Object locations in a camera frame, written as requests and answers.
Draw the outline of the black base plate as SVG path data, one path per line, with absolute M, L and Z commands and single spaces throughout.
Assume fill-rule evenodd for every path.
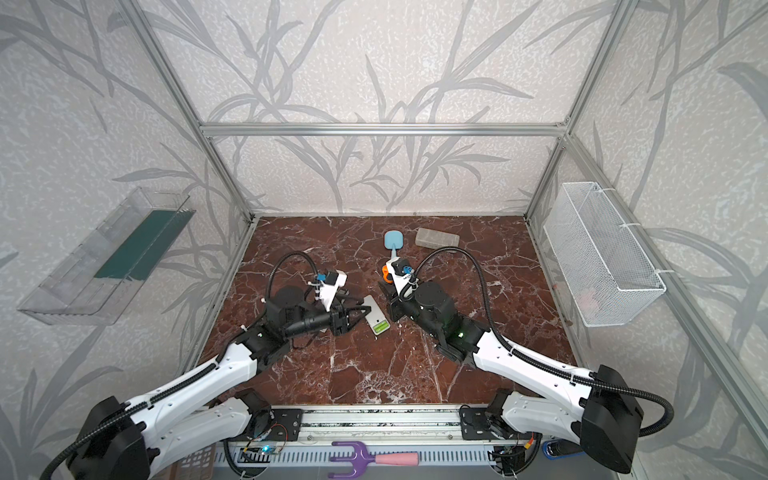
M 500 417 L 490 415 L 485 408 L 461 405 L 458 409 L 459 425 L 463 440 L 535 440 L 534 432 L 519 432 L 507 425 Z
M 298 408 L 262 410 L 252 417 L 240 439 L 295 442 L 299 437 L 303 413 Z

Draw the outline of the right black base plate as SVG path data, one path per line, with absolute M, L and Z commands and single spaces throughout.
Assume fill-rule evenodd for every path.
M 458 409 L 459 425 L 463 440 L 535 440 L 534 432 L 519 432 L 507 425 L 500 417 L 490 415 L 485 408 L 461 405 Z

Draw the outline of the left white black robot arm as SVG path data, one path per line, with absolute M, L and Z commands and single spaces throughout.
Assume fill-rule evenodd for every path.
M 218 397 L 265 372 L 286 356 L 293 338 L 352 330 L 372 310 L 344 290 L 308 302 L 309 291 L 289 286 L 267 299 L 264 311 L 212 359 L 144 395 L 94 406 L 63 461 L 76 479 L 149 479 L 177 460 L 218 441 L 259 437 L 274 424 L 270 404 L 252 389 Z

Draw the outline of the orange black small screwdriver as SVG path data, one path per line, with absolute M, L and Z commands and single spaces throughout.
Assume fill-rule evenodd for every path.
M 381 269 L 381 272 L 382 272 L 382 278 L 383 278 L 383 280 L 384 280 L 386 283 L 389 283 L 389 284 L 393 284 L 393 283 L 394 283 L 394 281 L 393 281 L 393 277 L 392 277 L 392 275 L 390 274 L 390 272 L 389 272 L 389 269 L 388 269 L 388 267 L 387 267 L 386 265 L 384 265 L 384 266 L 382 267 L 382 269 Z

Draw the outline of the light blue small spatula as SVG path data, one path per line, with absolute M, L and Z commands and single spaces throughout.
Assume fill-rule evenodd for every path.
M 398 230 L 389 230 L 384 235 L 384 246 L 390 251 L 390 259 L 396 260 L 398 252 L 403 248 L 404 235 Z

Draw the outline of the blue black device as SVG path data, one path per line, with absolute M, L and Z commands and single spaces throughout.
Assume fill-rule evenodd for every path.
M 548 440 L 542 443 L 543 455 L 549 460 L 564 459 L 584 453 L 579 444 L 563 440 Z

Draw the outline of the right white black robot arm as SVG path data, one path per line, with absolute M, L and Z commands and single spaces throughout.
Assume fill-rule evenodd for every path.
M 502 394 L 491 405 L 499 431 L 540 433 L 576 444 L 600 465 L 621 474 L 632 468 L 644 412 L 613 369 L 596 372 L 558 362 L 517 344 L 505 348 L 492 330 L 459 313 L 435 282 L 403 300 L 380 282 L 389 315 L 422 328 L 446 358 L 507 378 L 530 390 Z

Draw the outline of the purple pink garden fork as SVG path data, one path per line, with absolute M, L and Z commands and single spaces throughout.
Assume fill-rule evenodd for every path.
M 349 463 L 351 465 L 349 472 L 329 473 L 329 479 L 357 479 L 366 472 L 370 464 L 414 467 L 420 463 L 419 455 L 416 452 L 373 454 L 360 441 L 333 441 L 331 445 L 334 447 L 350 447 L 352 454 L 350 456 L 332 456 L 329 458 L 330 462 Z

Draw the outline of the white remote control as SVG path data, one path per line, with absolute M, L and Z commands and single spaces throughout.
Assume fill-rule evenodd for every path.
M 363 305 L 370 308 L 370 312 L 366 314 L 365 318 L 376 337 L 390 329 L 390 322 L 372 295 L 367 295 L 364 298 Z

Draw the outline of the brown plastic basket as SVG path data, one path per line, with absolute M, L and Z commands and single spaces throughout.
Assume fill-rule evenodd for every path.
M 177 461 L 173 466 L 172 478 L 175 480 L 211 480 L 215 458 L 216 444 L 211 444 Z

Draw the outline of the clear wall shelf green mat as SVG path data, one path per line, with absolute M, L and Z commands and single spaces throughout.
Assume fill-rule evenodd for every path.
M 188 194 L 135 188 L 18 311 L 50 326 L 116 323 L 195 213 Z

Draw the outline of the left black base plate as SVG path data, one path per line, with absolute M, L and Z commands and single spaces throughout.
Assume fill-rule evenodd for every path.
M 240 439 L 295 442 L 299 437 L 303 413 L 298 408 L 262 410 L 252 417 Z

